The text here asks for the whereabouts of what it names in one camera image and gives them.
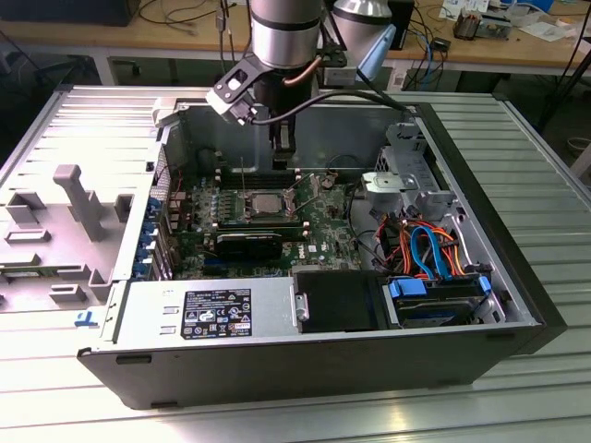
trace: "slotted metal surface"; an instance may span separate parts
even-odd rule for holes
[[[128,142],[145,146],[155,137],[142,125],[156,98],[197,93],[76,88],[53,119],[60,126],[50,126],[42,143],[51,145],[57,133],[68,134],[72,143],[96,143],[95,137],[78,137],[79,119],[114,148],[125,139],[125,148],[108,150],[105,156],[132,162],[136,151]],[[0,439],[70,441],[83,435],[86,441],[104,441],[105,436],[133,435],[167,442],[587,440],[591,214],[586,190],[577,187],[509,105],[484,94],[414,93],[404,98],[433,104],[569,324],[567,332],[536,355],[502,362],[470,387],[132,411],[76,361],[76,350],[96,331],[76,330],[75,312],[5,314],[0,316],[0,427],[9,429]],[[123,120],[107,124],[113,116]],[[134,125],[118,126],[123,121]],[[118,127],[124,127],[128,137]],[[39,150],[35,155],[44,154]]]

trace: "warning label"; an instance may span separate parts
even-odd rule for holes
[[[249,289],[190,291],[185,293],[185,340],[247,337],[252,335]]]

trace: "black cable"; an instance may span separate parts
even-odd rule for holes
[[[425,77],[427,76],[427,72],[426,72],[425,74],[423,74],[423,77],[422,77],[422,78],[419,80],[419,83],[421,83],[421,84],[425,84],[425,85],[430,85],[430,84],[431,84],[431,83],[433,83],[434,81],[438,81],[438,83],[439,83],[439,80],[441,80],[441,76],[443,75],[443,64],[444,64],[444,63],[445,63],[445,61],[447,60],[447,51],[442,51],[442,50],[439,50],[439,52],[440,52],[440,56],[441,56],[441,61],[440,61],[440,63],[439,63],[437,66],[435,66],[435,69],[433,69],[433,70],[432,70],[432,71],[429,73],[429,77],[430,77],[430,79],[424,82],[424,80],[425,80]],[[438,70],[440,71],[440,72],[439,72],[439,74],[438,74],[436,77],[434,77],[433,75],[434,75],[434,74],[435,74],[435,73],[436,73]]]
[[[225,14],[226,20],[230,19],[230,7],[228,6],[228,0],[222,0],[222,8]],[[234,52],[234,37],[232,36],[232,30],[228,28],[228,37],[230,39],[230,51],[232,52],[232,63],[236,63],[236,57]]]
[[[226,75],[225,61],[223,60],[223,31],[220,30],[220,61],[222,62],[222,72]]]
[[[581,29],[581,34],[579,35],[579,39],[577,40],[576,45],[574,46],[573,53],[571,54],[571,59],[569,60],[568,65],[564,68],[564,72],[562,72],[561,78],[558,81],[558,87],[561,85],[562,81],[566,77],[566,74],[568,73],[569,69],[571,68],[571,65],[573,64],[574,56],[576,55],[577,51],[579,50],[579,45],[581,44],[581,40],[583,39],[583,35],[585,34],[585,30],[587,27],[587,21],[589,20],[589,13],[591,13],[591,4],[589,4],[589,7],[587,8],[587,12],[585,14],[585,20],[583,20],[583,27]]]
[[[4,40],[6,40],[7,42],[9,42],[17,51],[19,51],[27,60],[29,60],[29,63],[35,68],[37,69],[37,71],[39,71],[41,74],[43,74],[43,76],[45,78],[47,78],[49,80],[49,82],[52,84],[52,86],[55,88],[57,85],[55,84],[55,82],[35,63],[33,62],[32,58],[30,58],[27,53],[25,53],[22,49],[20,49],[20,46],[18,46],[14,40],[12,40],[10,37],[8,37],[3,30],[0,30],[0,35],[2,35],[2,37],[4,38]]]
[[[298,104],[294,109],[286,112],[283,115],[269,118],[267,120],[256,120],[253,117],[250,117],[248,119],[248,122],[252,125],[257,125],[257,126],[272,125],[273,123],[281,122],[281,121],[285,120],[286,118],[291,117],[292,115],[296,115],[297,113],[310,107],[312,104],[322,102],[323,100],[329,99],[330,97],[337,97],[337,96],[358,97],[360,99],[365,99],[365,100],[369,100],[370,102],[381,104],[382,106],[387,106],[389,108],[393,108],[397,111],[402,111],[402,112],[406,111],[406,108],[394,99],[384,100],[380,96],[370,94],[368,92],[364,92],[363,90],[330,90],[328,92],[324,92],[323,94],[317,95],[316,97],[312,97],[311,99],[309,99],[301,104]]]
[[[391,102],[391,108],[398,109],[398,106],[401,106],[400,103],[396,102],[392,97],[386,94],[383,90],[379,90],[374,83],[366,77],[366,75],[361,71],[361,69],[357,69],[357,75],[363,80],[363,82],[368,85],[368,87],[373,90],[376,94],[378,94],[383,100],[386,102]]]
[[[184,18],[184,19],[182,19],[182,20],[174,20],[174,21],[159,21],[159,20],[152,20],[151,18],[147,18],[146,16],[144,16],[144,15],[143,15],[143,13],[142,13],[142,12],[143,12],[143,10],[144,10],[144,9],[145,9],[147,6],[149,6],[149,5],[152,5],[153,3],[157,2],[157,1],[158,1],[158,0],[150,0],[148,3],[146,3],[144,6],[142,6],[142,7],[139,9],[139,11],[138,11],[138,15],[139,15],[139,17],[140,17],[142,20],[146,20],[147,22],[149,22],[149,23],[154,23],[154,24],[156,24],[156,25],[174,25],[174,24],[176,24],[176,23],[187,23],[188,21],[194,21],[194,20],[198,20],[198,19],[200,19],[200,18],[204,18],[204,17],[210,16],[210,15],[212,15],[212,14],[215,14],[215,13],[216,13],[216,11],[217,11],[216,9],[213,9],[213,10],[212,10],[212,11],[210,11],[210,12],[205,12],[205,13],[203,13],[203,14],[199,15],[199,16],[196,16],[196,17],[191,17],[191,18]],[[232,8],[232,7],[234,7],[234,6],[236,6],[236,3],[232,3],[232,4],[230,4],[230,6],[228,7],[228,9],[230,9],[230,8]]]
[[[415,11],[418,14],[418,17],[420,18],[420,22],[416,21],[416,20],[410,20],[412,23],[416,23],[417,25],[420,25],[423,27],[423,32],[421,32],[420,30],[414,29],[416,32],[421,32],[424,36],[425,39],[427,40],[427,44],[430,44],[430,42],[433,41],[433,31],[431,30],[430,27],[427,26],[427,24],[425,24],[425,20],[423,18],[423,15],[421,14],[421,12],[418,10],[418,8],[415,6]],[[420,40],[418,41],[418,45],[422,48]],[[406,86],[403,88],[403,90],[408,90],[408,88],[410,88],[410,86],[413,84],[413,82],[415,83],[414,89],[416,90],[416,88],[418,87],[418,73],[421,70],[421,67],[423,66],[423,63],[425,63],[425,61],[427,60],[427,56],[428,56],[428,48],[427,46],[425,47],[425,53],[423,54],[423,58],[421,60],[421,63],[418,65],[418,68],[415,71],[415,74],[410,77],[410,79],[408,80],[408,83],[406,83]]]
[[[341,32],[339,31],[339,29],[336,26],[336,21],[334,21],[334,17],[332,16],[332,12],[329,8],[329,2],[327,0],[324,0],[324,9],[326,9],[326,15],[327,15],[329,21],[331,22],[331,27],[332,27],[332,30],[334,31],[334,36],[336,37],[336,40],[341,45],[341,48],[343,49],[343,51],[346,51],[347,45],[344,44],[343,36],[341,35]]]
[[[348,210],[347,210],[347,223],[349,224],[349,229],[351,230],[351,234],[353,235],[353,237],[356,239],[357,244],[359,246],[363,247],[366,251],[368,251],[369,254],[371,254],[371,256],[373,256],[378,261],[378,263],[380,263],[380,265],[382,265],[382,267],[387,269],[388,267],[387,267],[386,263],[381,259],[381,257],[378,254],[374,253],[373,250],[371,249],[371,247],[369,247],[365,243],[363,243],[359,239],[359,235],[356,234],[355,229],[353,229],[353,223],[351,222],[351,212],[353,210],[353,200],[355,199],[355,191],[359,187],[359,185],[361,185],[361,179],[359,179],[359,181],[356,183],[355,187],[353,188],[353,192],[351,193],[351,197],[349,198],[349,206],[348,206]]]
[[[166,23],[166,26],[168,26],[169,28],[173,29],[173,30],[180,30],[181,32],[185,32],[189,35],[195,35],[193,30],[188,30],[185,28],[178,28],[177,26],[175,26],[174,23],[170,23],[170,21],[174,21],[172,19],[172,15],[176,14],[177,12],[181,12],[181,11],[190,11],[191,9],[199,9],[200,7],[202,7],[203,5],[205,5],[205,2],[207,0],[201,0],[199,3],[197,3],[194,6],[185,6],[185,7],[178,7],[177,9],[173,9],[170,12],[166,12],[166,10],[164,9],[164,0],[160,0],[160,9],[163,12],[164,15],[164,19],[168,22]],[[181,23],[185,26],[194,26],[194,23]]]
[[[558,84],[556,85],[554,92],[550,95],[550,99],[548,100],[547,105],[544,106],[544,110],[542,111],[542,115],[539,117],[539,120],[537,121],[537,131],[539,133],[542,133],[544,131],[544,128],[548,124],[550,118],[552,118],[552,116],[556,112],[556,109],[558,108],[558,106],[561,102],[561,97],[564,95],[565,90],[561,90],[562,81],[564,80],[564,78],[566,77],[566,74],[568,73],[569,69],[571,68],[571,65],[573,64],[574,56],[576,55],[576,53],[579,50],[579,45],[581,44],[581,40],[583,39],[583,35],[585,34],[585,29],[587,27],[587,21],[589,20],[589,14],[591,14],[591,3],[589,4],[589,7],[587,8],[587,12],[585,14],[585,20],[583,20],[583,27],[581,28],[581,34],[579,35],[579,38],[576,41],[576,45],[574,46],[573,53],[571,54],[571,59],[569,60],[568,65],[564,68],[564,72],[562,72],[561,78],[558,81]]]
[[[248,16],[248,42],[242,52],[242,58],[247,56],[250,45],[252,44],[252,16],[250,14],[250,0],[247,0],[247,16]]]

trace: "electronic device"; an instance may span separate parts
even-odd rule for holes
[[[296,115],[290,112],[311,98],[317,69],[326,87],[372,79],[396,33],[386,0],[338,0],[329,7],[321,0],[253,0],[253,55],[238,62],[207,97],[219,115],[240,125],[257,123],[254,101],[268,109],[276,168],[296,153]]]
[[[507,40],[513,25],[505,17],[482,14],[476,36],[485,39]]]
[[[206,90],[167,94],[157,129],[120,129],[153,131],[123,188],[92,192],[111,175],[77,150],[29,176],[23,150],[1,194],[1,309],[103,305],[78,359],[126,405],[471,383],[564,330],[428,104],[310,107],[278,171]]]
[[[415,0],[389,0],[388,7],[392,12],[391,23],[396,28],[396,35],[390,49],[400,51],[406,41],[406,33],[415,9]]]
[[[443,53],[447,53],[450,50],[450,46],[452,46],[452,42],[449,40],[442,39],[441,37],[435,37],[431,43],[431,49],[435,51],[441,51]]]
[[[457,21],[453,24],[453,37],[460,40],[473,40],[482,17],[476,11],[462,8]]]
[[[5,0],[0,2],[0,18],[127,26],[140,3],[140,0]]]

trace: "blue latch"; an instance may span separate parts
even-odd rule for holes
[[[478,277],[478,283],[480,283],[480,287],[482,288],[482,291],[484,291],[484,293],[486,295],[489,295],[492,292],[492,287],[490,286],[490,281],[488,281],[488,278],[486,278],[484,275],[481,275],[480,277]]]
[[[420,279],[400,279],[398,284],[403,295],[427,295],[425,283]]]
[[[402,293],[400,292],[400,286],[398,285],[397,280],[392,280],[390,282],[390,284],[388,285],[388,288],[390,289],[390,296],[392,298],[398,298],[402,295]]]
[[[76,327],[80,327],[80,326],[93,327],[93,326],[99,326],[99,324],[96,321],[92,320],[92,311],[84,311],[84,312],[78,313],[78,316],[76,317],[76,321],[74,322],[74,326],[76,326]]]
[[[398,298],[400,296],[427,295],[425,283],[420,279],[398,279],[393,280],[389,285],[390,296]]]

